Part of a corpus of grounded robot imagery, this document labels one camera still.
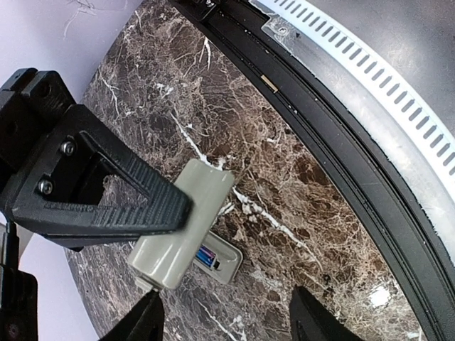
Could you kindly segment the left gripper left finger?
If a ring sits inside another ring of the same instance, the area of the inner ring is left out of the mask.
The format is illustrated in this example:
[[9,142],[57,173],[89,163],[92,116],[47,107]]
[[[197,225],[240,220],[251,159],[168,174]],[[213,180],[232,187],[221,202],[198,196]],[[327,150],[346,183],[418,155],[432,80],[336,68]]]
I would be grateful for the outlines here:
[[164,306],[158,291],[149,291],[101,341],[162,341]]

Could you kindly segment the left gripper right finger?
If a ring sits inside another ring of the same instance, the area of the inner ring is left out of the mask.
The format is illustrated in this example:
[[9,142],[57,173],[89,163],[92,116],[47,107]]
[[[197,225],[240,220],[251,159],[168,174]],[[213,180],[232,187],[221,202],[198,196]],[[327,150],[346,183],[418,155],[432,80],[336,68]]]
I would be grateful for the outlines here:
[[361,340],[338,322],[303,286],[295,286],[289,304],[291,337],[295,341]]

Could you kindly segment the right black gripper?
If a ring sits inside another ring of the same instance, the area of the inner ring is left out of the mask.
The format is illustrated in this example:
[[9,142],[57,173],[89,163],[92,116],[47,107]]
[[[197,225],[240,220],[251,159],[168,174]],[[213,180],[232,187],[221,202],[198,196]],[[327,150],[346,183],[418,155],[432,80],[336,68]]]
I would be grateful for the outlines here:
[[55,71],[1,87],[1,339],[37,340],[38,287],[19,271],[16,220],[68,249],[183,228],[193,201],[135,154]]

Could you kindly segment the grey remote control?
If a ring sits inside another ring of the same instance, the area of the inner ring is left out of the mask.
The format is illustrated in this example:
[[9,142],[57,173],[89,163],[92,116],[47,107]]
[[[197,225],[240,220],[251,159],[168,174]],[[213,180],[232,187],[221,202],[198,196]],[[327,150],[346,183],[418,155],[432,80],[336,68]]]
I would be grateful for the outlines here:
[[234,279],[243,261],[242,252],[213,232],[209,232],[206,235],[201,245],[206,246],[218,255],[220,268],[218,271],[211,271],[199,263],[196,256],[193,259],[193,263],[217,282],[229,284]]

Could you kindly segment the purple AAA battery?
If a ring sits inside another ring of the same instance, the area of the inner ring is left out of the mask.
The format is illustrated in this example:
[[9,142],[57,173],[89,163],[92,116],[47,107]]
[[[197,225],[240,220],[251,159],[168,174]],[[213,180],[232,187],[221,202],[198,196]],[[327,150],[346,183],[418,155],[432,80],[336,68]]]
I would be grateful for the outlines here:
[[218,271],[220,268],[218,255],[204,245],[200,246],[198,252],[196,253],[196,259],[199,263],[211,271]]

